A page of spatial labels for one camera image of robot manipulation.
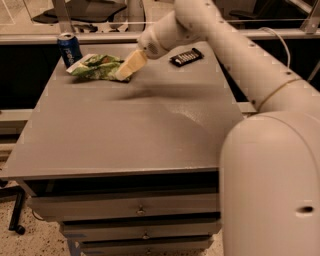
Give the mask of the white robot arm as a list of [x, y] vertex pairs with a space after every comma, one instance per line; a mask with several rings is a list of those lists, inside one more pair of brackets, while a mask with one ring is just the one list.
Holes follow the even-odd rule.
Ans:
[[220, 156], [225, 256], [320, 256], [320, 94], [221, 16], [213, 0], [174, 0], [117, 71], [206, 41], [253, 103]]

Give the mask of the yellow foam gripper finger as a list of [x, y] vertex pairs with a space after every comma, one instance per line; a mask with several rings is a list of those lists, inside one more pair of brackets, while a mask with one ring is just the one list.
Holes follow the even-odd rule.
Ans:
[[140, 70], [147, 63], [147, 56], [143, 50], [135, 50], [131, 52], [125, 61], [115, 72], [115, 77], [119, 81], [123, 81], [130, 77], [133, 73]]

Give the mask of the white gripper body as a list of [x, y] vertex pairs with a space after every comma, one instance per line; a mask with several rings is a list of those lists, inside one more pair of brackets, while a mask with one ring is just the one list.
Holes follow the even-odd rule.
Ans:
[[138, 47], [149, 59], [158, 59], [174, 48], [190, 43], [190, 33], [171, 11], [146, 28], [138, 38]]

